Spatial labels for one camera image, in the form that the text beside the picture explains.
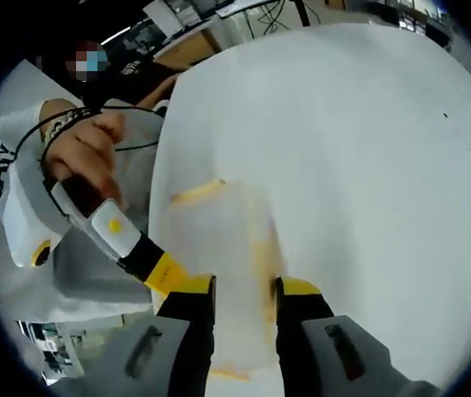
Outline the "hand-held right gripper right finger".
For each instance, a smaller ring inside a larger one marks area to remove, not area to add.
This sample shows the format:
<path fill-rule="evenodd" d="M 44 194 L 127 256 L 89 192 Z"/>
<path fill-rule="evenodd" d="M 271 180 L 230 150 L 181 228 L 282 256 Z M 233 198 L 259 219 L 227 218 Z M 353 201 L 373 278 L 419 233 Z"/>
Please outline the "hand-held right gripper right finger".
<path fill-rule="evenodd" d="M 336 315 L 308 281 L 278 277 L 276 352 L 286 396 L 438 396 L 397 370 L 389 349 L 346 315 Z"/>

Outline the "person's left hand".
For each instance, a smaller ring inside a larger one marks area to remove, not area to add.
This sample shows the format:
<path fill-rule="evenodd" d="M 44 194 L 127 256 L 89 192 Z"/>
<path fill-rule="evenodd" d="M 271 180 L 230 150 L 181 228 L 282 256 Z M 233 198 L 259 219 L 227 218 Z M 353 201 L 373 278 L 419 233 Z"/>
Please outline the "person's left hand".
<path fill-rule="evenodd" d="M 106 199 L 121 202 L 121 191 L 113 178 L 114 145 L 123 141 L 124 133 L 123 115 L 103 112 L 75 123 L 48 146 L 45 175 L 64 186 L 85 216 Z"/>

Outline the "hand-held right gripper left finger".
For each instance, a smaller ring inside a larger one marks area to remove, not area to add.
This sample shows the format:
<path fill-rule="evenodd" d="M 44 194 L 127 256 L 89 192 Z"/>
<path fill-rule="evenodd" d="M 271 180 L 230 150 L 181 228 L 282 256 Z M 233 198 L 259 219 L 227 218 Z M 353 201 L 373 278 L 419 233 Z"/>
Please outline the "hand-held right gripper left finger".
<path fill-rule="evenodd" d="M 97 362 L 98 396 L 204 396 L 214 351 L 216 277 L 185 280 L 159 312 L 118 332 Z"/>

